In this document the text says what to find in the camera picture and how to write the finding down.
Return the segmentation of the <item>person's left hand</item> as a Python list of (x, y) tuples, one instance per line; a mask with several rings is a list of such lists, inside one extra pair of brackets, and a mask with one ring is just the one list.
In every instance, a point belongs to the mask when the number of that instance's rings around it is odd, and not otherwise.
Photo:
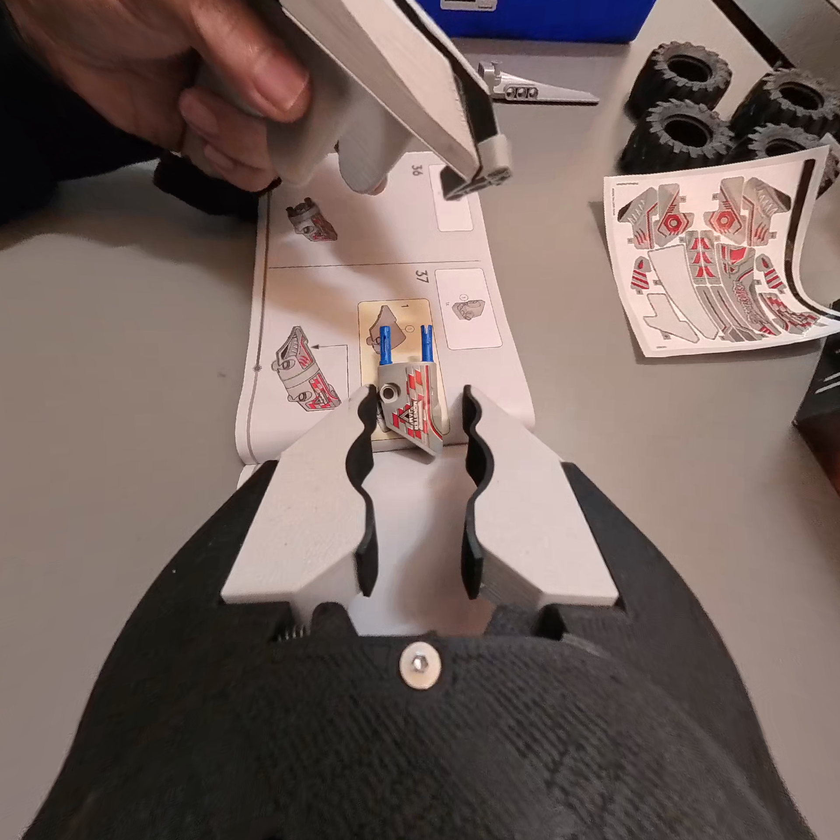
[(16, 1), (27, 47), (105, 120), (250, 193), (277, 178), (267, 122), (308, 109), (309, 72), (249, 2)]

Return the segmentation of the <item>black toy box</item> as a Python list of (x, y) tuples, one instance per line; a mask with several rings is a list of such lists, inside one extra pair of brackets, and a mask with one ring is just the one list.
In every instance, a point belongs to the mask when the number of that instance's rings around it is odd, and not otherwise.
[(839, 334), (826, 339), (793, 426), (839, 492)]

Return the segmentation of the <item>grey desk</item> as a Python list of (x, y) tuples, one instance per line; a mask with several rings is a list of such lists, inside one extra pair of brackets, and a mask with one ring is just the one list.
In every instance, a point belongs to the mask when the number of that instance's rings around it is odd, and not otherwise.
[[(625, 89), (653, 46), (761, 60), (651, 14), (630, 46), (500, 50), (596, 108), (504, 108), (515, 175), (481, 200), (538, 433), (677, 568), (736, 660), (806, 821), (838, 838), (838, 497), (791, 427), (819, 348), (642, 360), (602, 241)], [(234, 490), (251, 226), (142, 169), (2, 230), (2, 838), (25, 833), (103, 660)]]

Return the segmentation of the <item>grey wedge toy panel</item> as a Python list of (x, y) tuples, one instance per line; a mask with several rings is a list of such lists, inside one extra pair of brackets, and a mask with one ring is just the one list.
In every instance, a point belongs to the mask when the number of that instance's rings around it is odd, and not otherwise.
[(497, 62), (480, 62), (478, 75), (495, 101), (571, 106), (595, 106), (600, 99), (588, 92), (518, 77), (503, 71)]

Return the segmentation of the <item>dark grey panel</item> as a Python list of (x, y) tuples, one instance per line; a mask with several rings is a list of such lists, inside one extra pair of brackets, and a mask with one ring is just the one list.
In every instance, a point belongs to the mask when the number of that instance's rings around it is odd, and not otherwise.
[(765, 57), (829, 76), (839, 67), (838, 1), (716, 1)]

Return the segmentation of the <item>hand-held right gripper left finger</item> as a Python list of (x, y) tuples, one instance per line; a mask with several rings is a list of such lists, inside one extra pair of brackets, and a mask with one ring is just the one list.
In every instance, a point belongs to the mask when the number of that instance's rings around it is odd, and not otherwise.
[(373, 500), (377, 393), (361, 387), (276, 462), (221, 592), (225, 603), (287, 602), (295, 614), (370, 596), (379, 571)]

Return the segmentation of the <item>grey printed panel with pins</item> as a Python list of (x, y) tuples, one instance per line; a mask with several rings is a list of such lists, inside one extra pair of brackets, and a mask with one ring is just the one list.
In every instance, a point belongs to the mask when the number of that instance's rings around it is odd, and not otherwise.
[(394, 362), (392, 328), (382, 325), (376, 390), (385, 426), (426, 454), (437, 457), (443, 452), (444, 432), (433, 337), (432, 325), (423, 324), (420, 358)]

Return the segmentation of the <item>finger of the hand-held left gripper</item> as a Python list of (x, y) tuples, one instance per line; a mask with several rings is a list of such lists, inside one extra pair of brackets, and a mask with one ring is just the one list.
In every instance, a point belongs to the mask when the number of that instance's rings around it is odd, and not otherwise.
[(479, 144), (495, 137), (498, 133), (497, 120), (485, 82), (419, 3), (414, 1), (396, 1), (395, 3), (408, 20), (447, 60), (457, 82), (458, 93), (464, 104), (473, 141)]
[(277, 27), (315, 80), (345, 77), (368, 91), (446, 165), (469, 181), (477, 143), (447, 60), (396, 2), (278, 2)]

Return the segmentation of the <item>grey toy beam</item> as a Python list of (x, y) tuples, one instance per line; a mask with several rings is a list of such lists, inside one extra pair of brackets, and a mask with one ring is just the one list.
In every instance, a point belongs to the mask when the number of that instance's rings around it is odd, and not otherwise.
[(458, 200), (489, 186), (498, 186), (511, 177), (510, 144), (503, 133), (496, 133), (480, 141), (477, 152), (479, 169), (471, 180), (465, 180), (448, 165), (441, 171), (440, 185), (445, 200)]

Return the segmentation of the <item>white instruction booklet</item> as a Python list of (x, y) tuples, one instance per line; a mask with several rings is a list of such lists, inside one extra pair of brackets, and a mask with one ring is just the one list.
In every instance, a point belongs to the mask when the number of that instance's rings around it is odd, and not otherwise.
[(376, 384), (382, 325), (394, 362), (419, 360), (421, 327), (432, 326), (445, 446), (466, 441), (466, 385), (534, 429), (480, 199), (444, 199), (443, 169), (430, 152), (406, 153), (383, 193), (363, 195), (333, 153), (305, 185), (283, 182), (260, 198), (235, 422), (242, 476)]

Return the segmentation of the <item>blue storage bin with tag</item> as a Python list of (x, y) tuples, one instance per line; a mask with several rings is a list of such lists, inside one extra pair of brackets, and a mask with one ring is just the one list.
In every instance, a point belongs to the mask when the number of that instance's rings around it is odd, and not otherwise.
[(453, 12), (420, 1), (450, 38), (621, 45), (632, 42), (654, 1), (498, 1), (492, 13)]

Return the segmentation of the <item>toy sticker sheet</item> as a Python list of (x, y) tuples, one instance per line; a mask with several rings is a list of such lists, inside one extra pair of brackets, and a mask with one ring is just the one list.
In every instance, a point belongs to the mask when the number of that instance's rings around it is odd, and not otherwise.
[(838, 312), (802, 283), (806, 230), (835, 142), (740, 164), (603, 180), (616, 287), (644, 356), (821, 340)]

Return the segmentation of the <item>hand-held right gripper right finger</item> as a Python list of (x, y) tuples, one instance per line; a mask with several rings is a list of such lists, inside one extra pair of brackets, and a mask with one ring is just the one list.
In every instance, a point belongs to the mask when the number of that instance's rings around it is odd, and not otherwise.
[(460, 551), (468, 597), (519, 607), (614, 606), (616, 584), (562, 458), (473, 385), (464, 388), (462, 414), (475, 484)]

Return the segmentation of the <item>black toy tyre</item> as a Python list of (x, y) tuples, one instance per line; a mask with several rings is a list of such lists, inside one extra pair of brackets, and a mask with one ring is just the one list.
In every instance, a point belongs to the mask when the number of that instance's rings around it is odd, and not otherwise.
[(723, 163), (736, 139), (729, 123), (704, 104), (670, 99), (637, 121), (619, 158), (627, 175), (678, 172)]
[(830, 133), (816, 135), (787, 124), (766, 123), (736, 142), (725, 162), (756, 161), (797, 151), (809, 151), (821, 146), (828, 149), (817, 193), (818, 196), (822, 196), (839, 175), (839, 143)]
[(639, 119), (669, 100), (689, 101), (714, 109), (729, 89), (732, 71), (717, 52), (689, 42), (672, 41), (655, 48), (645, 60), (626, 110)]
[(835, 133), (839, 126), (838, 90), (803, 70), (773, 70), (741, 101), (729, 128), (740, 140), (765, 124), (787, 125), (818, 137)]

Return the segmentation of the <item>person's left forearm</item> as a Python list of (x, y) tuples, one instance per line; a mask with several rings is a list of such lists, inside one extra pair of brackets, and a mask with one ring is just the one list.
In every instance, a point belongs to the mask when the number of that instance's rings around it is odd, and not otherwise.
[(50, 202), (60, 183), (159, 158), (56, 79), (1, 3), (1, 225)]

